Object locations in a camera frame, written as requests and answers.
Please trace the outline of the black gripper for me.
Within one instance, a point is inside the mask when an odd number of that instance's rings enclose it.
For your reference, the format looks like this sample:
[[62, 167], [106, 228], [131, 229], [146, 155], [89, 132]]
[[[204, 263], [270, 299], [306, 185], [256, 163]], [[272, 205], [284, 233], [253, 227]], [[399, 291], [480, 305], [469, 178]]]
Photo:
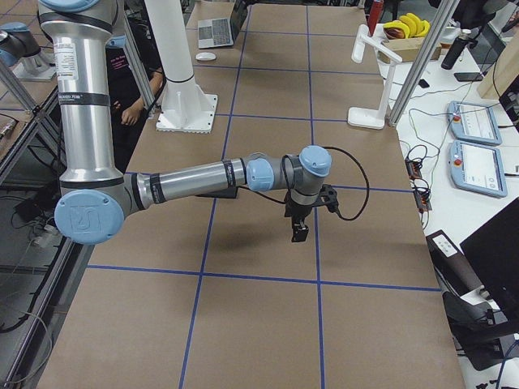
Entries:
[[290, 218], [292, 224], [293, 243], [305, 242], [309, 233], [308, 226], [304, 223], [305, 218], [311, 213], [312, 206], [296, 203], [292, 199], [285, 202], [285, 218]]

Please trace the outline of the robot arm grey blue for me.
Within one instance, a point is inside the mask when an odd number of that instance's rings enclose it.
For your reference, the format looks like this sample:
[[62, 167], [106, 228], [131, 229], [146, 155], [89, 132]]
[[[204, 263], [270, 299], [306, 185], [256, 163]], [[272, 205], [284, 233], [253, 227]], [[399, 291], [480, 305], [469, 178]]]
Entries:
[[297, 155], [255, 153], [172, 173], [128, 173], [133, 143], [113, 129], [109, 94], [113, 82], [107, 54], [125, 44], [120, 1], [41, 1], [41, 29], [54, 45], [58, 103], [66, 149], [59, 179], [62, 196], [54, 210], [59, 231], [72, 241], [96, 245], [112, 238], [132, 213], [192, 195], [234, 195], [286, 190], [285, 214], [293, 240], [307, 236], [305, 218], [323, 204], [329, 152], [310, 145]]
[[45, 53], [26, 24], [10, 22], [1, 26], [1, 60], [13, 67], [24, 81], [50, 81], [55, 75], [54, 56]]

